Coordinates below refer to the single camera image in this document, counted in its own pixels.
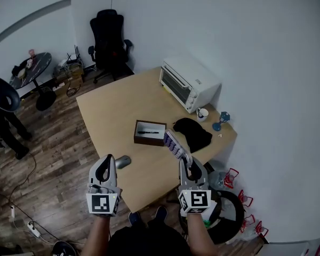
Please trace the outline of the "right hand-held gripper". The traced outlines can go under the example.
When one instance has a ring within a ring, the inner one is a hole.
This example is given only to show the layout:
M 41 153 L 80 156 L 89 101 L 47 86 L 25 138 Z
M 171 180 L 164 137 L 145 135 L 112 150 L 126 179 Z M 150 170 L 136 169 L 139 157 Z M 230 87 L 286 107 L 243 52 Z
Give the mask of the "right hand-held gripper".
M 189 180 L 196 186 L 188 187 L 186 159 L 180 159 L 180 186 L 178 200 L 181 206 L 180 215 L 204 213 L 211 206 L 208 173 L 203 164 L 193 157 L 189 166 Z

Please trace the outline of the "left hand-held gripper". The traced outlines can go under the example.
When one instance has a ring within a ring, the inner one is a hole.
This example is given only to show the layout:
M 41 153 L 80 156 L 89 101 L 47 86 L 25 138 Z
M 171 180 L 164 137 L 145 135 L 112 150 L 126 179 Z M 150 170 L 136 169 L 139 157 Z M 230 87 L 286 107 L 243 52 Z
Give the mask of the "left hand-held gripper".
M 115 217 L 121 201 L 120 187 L 117 186 L 115 159 L 108 154 L 89 170 L 89 192 L 86 194 L 90 214 Z

